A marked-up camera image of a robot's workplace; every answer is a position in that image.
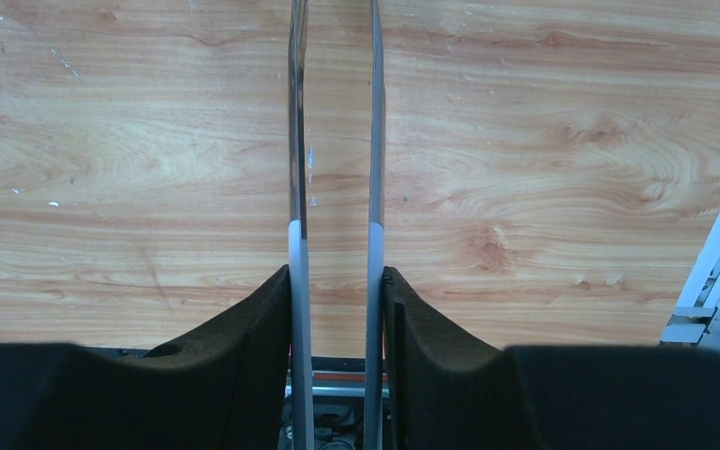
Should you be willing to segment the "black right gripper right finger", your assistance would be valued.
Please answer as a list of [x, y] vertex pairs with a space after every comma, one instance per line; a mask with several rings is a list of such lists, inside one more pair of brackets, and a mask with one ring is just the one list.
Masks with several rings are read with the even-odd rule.
[[720, 352], [495, 348], [382, 276], [396, 449], [720, 449]]

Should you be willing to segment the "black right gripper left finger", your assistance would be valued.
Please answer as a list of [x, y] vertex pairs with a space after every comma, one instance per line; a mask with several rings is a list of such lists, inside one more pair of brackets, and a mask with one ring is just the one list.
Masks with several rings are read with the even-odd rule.
[[141, 356], [0, 343], [0, 449], [274, 449], [291, 312], [281, 267]]

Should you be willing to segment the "long metal tongs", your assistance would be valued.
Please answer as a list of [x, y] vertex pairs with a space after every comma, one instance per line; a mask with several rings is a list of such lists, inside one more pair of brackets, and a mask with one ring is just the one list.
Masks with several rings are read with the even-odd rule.
[[292, 3], [287, 54], [292, 426], [316, 447], [313, 358], [364, 364], [359, 424], [383, 447], [385, 86], [376, 1]]

